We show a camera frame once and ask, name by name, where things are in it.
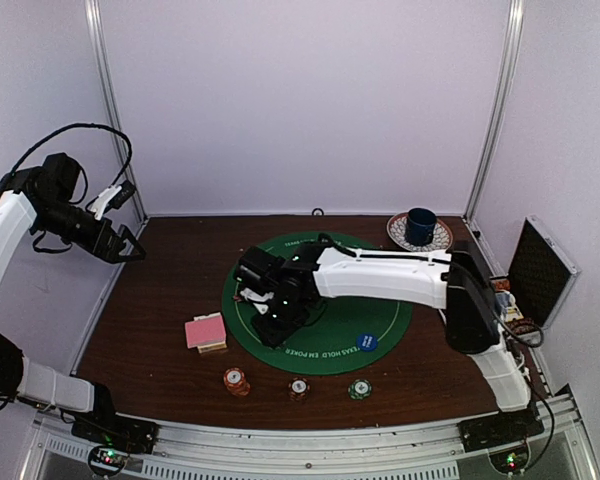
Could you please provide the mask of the red chip stack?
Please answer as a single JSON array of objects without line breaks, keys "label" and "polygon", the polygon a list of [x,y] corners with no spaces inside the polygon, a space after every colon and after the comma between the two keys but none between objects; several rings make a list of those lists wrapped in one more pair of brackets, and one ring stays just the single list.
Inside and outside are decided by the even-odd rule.
[{"label": "red chip stack", "polygon": [[244,397],[250,393],[251,385],[244,372],[237,367],[227,369],[223,381],[226,389],[234,396]]}]

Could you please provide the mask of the green 20 chip stack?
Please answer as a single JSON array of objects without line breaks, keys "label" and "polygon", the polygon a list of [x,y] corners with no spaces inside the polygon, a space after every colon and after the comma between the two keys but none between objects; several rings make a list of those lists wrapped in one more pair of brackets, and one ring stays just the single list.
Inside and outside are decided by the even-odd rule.
[{"label": "green 20 chip stack", "polygon": [[352,400],[364,400],[372,394],[372,385],[366,379],[356,379],[348,387],[348,395]]}]

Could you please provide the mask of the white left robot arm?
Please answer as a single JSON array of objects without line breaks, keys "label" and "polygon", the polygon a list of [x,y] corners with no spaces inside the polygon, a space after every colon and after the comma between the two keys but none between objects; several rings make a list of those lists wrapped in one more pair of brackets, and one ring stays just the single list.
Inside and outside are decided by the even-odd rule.
[{"label": "white left robot arm", "polygon": [[[7,297],[3,286],[19,283],[15,269],[23,263],[24,239],[29,235],[54,234],[109,264],[145,258],[129,228],[114,229],[105,216],[133,194],[132,184],[110,186],[91,206],[81,208],[71,201],[77,175],[75,162],[68,159],[9,173],[0,180],[0,300]],[[86,429],[103,444],[117,442],[124,433],[107,387],[32,360],[2,331],[0,400],[86,414]]]}]

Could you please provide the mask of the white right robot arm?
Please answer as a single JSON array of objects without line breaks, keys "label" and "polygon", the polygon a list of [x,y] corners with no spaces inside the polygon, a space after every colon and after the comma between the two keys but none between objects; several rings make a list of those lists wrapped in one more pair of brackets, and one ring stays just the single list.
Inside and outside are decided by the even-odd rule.
[{"label": "white right robot arm", "polygon": [[479,368],[501,411],[493,433],[510,442],[531,424],[532,389],[506,343],[518,336],[507,326],[506,309],[478,259],[468,249],[410,253],[345,247],[321,233],[287,258],[249,248],[234,278],[241,295],[256,304],[252,326],[270,348],[303,328],[310,306],[322,299],[391,300],[443,311],[447,344]]}]

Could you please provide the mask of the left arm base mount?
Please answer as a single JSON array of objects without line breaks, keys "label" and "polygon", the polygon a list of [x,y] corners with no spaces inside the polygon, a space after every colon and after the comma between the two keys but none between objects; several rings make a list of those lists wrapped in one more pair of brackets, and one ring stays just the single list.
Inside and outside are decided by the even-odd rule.
[{"label": "left arm base mount", "polygon": [[154,451],[158,425],[118,414],[111,392],[104,385],[94,385],[94,404],[89,412],[68,414],[72,417],[71,434],[93,443],[87,466],[103,479],[120,474],[132,455]]}]

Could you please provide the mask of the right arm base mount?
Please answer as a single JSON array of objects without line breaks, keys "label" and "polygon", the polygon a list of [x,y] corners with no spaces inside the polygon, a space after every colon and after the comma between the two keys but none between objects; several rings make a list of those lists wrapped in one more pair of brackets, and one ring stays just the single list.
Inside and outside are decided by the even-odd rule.
[{"label": "right arm base mount", "polygon": [[466,453],[486,450],[491,466],[500,474],[521,474],[531,462],[529,440],[544,433],[536,407],[499,412],[463,420],[458,424]]}]

